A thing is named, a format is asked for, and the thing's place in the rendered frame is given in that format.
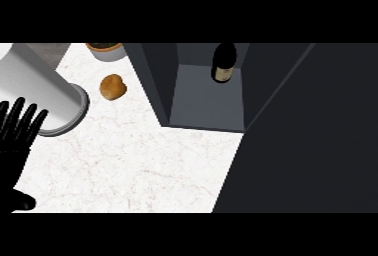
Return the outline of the dark wine bottle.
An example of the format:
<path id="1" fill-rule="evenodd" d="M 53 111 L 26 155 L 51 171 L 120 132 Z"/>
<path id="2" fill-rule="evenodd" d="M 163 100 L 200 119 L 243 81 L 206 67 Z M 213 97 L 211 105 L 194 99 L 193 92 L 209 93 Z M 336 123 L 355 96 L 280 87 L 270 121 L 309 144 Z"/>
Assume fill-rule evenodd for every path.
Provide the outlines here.
<path id="1" fill-rule="evenodd" d="M 211 78 L 216 83 L 225 83 L 231 78 L 237 53 L 233 43 L 221 43 L 213 51 Z"/>

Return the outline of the brown potato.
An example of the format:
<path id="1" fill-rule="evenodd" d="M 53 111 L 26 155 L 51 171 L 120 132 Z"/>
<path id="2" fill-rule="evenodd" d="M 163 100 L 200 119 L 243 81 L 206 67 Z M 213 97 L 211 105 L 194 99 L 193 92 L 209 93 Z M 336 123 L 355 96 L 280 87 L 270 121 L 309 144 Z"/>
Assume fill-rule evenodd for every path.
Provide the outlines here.
<path id="1" fill-rule="evenodd" d="M 116 100 L 126 92 L 126 86 L 120 76 L 116 74 L 107 75 L 100 82 L 100 94 L 109 101 Z"/>

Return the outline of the grey plant pot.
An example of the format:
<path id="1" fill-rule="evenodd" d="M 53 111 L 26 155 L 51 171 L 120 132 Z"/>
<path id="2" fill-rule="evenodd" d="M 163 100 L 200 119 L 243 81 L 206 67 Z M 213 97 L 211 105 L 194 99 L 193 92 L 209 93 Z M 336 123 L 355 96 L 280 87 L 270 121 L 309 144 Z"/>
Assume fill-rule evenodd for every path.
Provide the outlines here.
<path id="1" fill-rule="evenodd" d="M 113 62 L 126 56 L 120 43 L 87 43 L 85 46 L 98 61 Z"/>

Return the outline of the dark grey cabinet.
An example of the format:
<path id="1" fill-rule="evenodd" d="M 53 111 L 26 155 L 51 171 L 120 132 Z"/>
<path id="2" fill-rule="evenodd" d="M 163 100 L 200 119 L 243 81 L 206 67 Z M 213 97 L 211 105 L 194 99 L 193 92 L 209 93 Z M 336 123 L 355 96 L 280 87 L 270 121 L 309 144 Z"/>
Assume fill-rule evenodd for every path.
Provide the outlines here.
<path id="1" fill-rule="evenodd" d="M 163 127 L 242 133 L 312 45 L 237 43 L 230 81 L 211 78 L 213 43 L 126 43 L 128 59 Z"/>

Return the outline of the white paper towel roll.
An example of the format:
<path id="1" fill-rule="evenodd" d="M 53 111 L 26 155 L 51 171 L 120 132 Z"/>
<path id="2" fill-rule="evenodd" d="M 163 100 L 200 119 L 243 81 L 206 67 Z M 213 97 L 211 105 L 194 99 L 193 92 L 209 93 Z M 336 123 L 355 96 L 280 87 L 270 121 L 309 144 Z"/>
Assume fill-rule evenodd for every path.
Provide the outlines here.
<path id="1" fill-rule="evenodd" d="M 67 133 L 87 114 L 85 90 L 69 83 L 24 43 L 0 43 L 0 101 L 24 98 L 38 109 L 47 109 L 39 135 Z"/>

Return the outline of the dark grey cabinet door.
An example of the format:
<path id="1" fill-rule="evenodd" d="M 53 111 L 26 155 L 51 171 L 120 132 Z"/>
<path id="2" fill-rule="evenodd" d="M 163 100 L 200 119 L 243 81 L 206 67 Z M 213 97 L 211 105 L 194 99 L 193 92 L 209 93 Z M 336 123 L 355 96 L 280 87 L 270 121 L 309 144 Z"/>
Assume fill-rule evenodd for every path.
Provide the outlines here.
<path id="1" fill-rule="evenodd" d="M 213 211 L 378 212 L 378 43 L 318 43 L 243 134 Z"/>

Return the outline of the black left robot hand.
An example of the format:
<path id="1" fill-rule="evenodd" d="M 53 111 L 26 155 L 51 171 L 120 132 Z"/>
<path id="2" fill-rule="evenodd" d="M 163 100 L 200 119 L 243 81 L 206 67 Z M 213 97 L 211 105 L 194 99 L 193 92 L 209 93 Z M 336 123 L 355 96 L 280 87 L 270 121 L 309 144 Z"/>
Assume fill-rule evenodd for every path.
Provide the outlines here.
<path id="1" fill-rule="evenodd" d="M 17 191 L 14 185 L 48 111 L 41 110 L 35 115 L 36 104 L 32 103 L 20 113 L 23 104 L 23 97 L 13 104 L 0 102 L 0 213 L 35 207 L 35 199 Z"/>

